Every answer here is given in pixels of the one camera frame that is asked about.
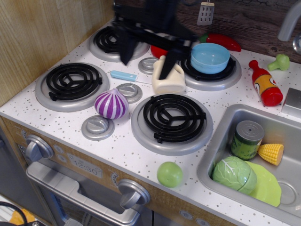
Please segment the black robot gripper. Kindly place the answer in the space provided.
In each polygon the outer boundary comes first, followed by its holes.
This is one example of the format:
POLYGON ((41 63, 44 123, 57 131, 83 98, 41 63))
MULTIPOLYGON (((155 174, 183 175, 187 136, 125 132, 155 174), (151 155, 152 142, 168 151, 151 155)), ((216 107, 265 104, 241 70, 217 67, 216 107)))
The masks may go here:
POLYGON ((178 0, 146 0, 142 7, 114 4, 113 26, 124 65, 133 57, 138 42, 166 49, 176 47, 168 51, 159 80, 167 78, 176 62, 186 56, 183 49, 197 40, 196 34, 178 21, 178 3, 178 0))

